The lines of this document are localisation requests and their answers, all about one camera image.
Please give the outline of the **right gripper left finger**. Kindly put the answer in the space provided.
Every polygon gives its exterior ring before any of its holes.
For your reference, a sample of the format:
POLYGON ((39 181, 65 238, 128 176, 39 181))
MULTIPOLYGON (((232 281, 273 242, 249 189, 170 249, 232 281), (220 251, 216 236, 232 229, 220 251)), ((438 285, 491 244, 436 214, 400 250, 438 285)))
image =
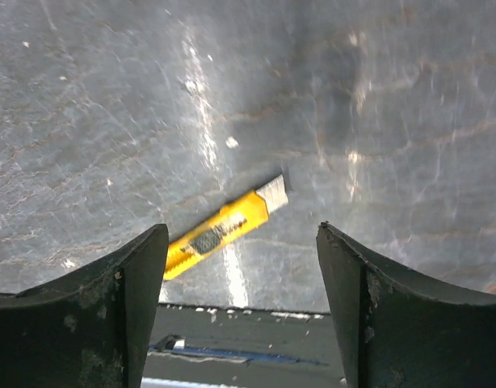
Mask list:
POLYGON ((156 224, 116 251, 0 293, 0 387, 138 387, 168 251, 156 224))

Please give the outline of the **yellow utility knife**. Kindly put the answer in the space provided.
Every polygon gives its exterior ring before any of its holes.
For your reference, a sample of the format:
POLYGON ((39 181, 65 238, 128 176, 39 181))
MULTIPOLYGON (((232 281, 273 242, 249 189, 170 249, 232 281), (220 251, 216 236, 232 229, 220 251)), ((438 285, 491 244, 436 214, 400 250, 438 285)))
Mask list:
POLYGON ((216 214, 169 245, 163 278, 176 278, 212 253, 259 228, 287 204, 285 180, 278 175, 262 187, 224 205, 216 214))

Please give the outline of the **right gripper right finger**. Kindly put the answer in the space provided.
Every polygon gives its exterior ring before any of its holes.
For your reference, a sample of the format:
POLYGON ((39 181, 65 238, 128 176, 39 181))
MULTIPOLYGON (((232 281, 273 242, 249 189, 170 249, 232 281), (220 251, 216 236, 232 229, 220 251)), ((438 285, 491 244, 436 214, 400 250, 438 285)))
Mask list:
POLYGON ((317 253, 349 387, 496 387, 496 295, 417 272, 329 223, 317 253))

